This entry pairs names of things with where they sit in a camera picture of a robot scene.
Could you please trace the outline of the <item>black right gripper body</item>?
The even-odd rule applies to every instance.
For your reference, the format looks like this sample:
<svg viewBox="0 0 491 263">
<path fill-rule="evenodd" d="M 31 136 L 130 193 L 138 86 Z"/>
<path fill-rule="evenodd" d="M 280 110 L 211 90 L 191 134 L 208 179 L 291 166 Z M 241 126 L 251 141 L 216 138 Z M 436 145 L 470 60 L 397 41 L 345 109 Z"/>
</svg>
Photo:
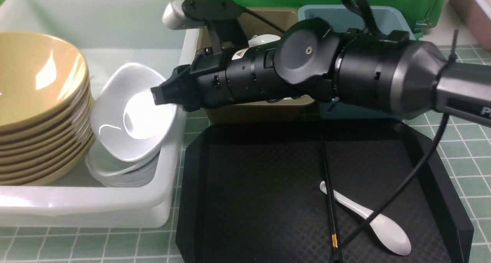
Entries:
<svg viewBox="0 0 491 263">
<path fill-rule="evenodd" d="M 192 112 L 280 99 L 280 78 L 272 67 L 277 41 L 236 52 L 200 52 L 174 69 L 165 83 L 165 102 Z"/>
</svg>

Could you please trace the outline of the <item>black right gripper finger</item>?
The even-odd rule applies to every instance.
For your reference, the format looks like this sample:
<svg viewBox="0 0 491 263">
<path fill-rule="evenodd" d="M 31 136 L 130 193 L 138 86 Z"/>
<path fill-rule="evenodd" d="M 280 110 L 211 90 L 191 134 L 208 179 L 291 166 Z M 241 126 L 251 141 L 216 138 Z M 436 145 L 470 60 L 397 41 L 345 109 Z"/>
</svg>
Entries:
<svg viewBox="0 0 491 263">
<path fill-rule="evenodd" d="M 177 86 L 156 86 L 150 89 L 155 105 L 181 104 L 181 92 Z"/>
</svg>

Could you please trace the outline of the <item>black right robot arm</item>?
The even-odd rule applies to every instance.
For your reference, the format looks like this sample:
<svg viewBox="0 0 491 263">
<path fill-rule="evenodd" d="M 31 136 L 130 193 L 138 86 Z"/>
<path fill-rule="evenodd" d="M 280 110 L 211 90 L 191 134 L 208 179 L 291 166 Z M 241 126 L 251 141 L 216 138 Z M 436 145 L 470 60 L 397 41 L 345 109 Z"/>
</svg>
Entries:
<svg viewBox="0 0 491 263">
<path fill-rule="evenodd" d="M 337 33 L 319 17 L 279 41 L 202 52 L 151 89 L 186 111 L 308 95 L 412 119 L 430 110 L 490 126 L 490 66 L 445 58 L 408 32 Z"/>
</svg>

